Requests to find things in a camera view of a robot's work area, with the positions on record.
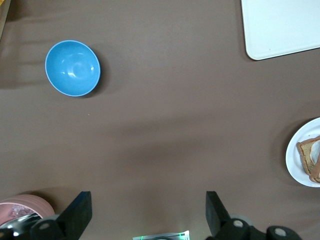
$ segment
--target plate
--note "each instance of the plate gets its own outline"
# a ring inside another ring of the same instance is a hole
[[[307,139],[320,136],[320,117],[303,125],[292,137],[286,149],[285,162],[291,176],[299,183],[314,188],[320,188],[320,183],[309,179],[301,163],[296,144]]]
[[[320,0],[241,0],[245,49],[254,60],[320,48]]]

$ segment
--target metal part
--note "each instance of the metal part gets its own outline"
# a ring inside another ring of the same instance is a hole
[[[0,229],[0,240],[78,240],[91,218],[91,193],[83,191],[57,219],[39,220],[30,231],[18,236],[12,229]]]
[[[19,236],[30,231],[31,227],[39,221],[41,217],[36,213],[21,216],[0,226],[0,229],[12,229],[14,236]]]
[[[205,216],[212,236],[206,240],[302,240],[284,226],[270,226],[263,233],[247,222],[231,218],[215,191],[207,191]]]

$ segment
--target brown surface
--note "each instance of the brown surface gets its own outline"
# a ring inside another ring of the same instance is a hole
[[[87,97],[47,80],[46,54],[65,39],[100,60]],[[0,42],[0,198],[32,192],[60,213],[87,190],[83,240],[185,230],[202,240],[215,190],[261,231],[319,239],[319,189],[285,163],[292,135],[320,115],[319,60],[319,49],[250,60],[238,0],[12,0]]]

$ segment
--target sandwich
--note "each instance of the sandwich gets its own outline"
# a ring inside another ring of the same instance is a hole
[[[296,144],[305,173],[320,184],[320,136]]]

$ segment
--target cutting board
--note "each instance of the cutting board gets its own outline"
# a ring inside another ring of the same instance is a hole
[[[241,0],[241,6],[250,58],[320,48],[320,0]]]
[[[2,32],[5,27],[10,2],[11,2],[11,0],[4,0],[4,2],[0,5],[0,39],[1,39]]]

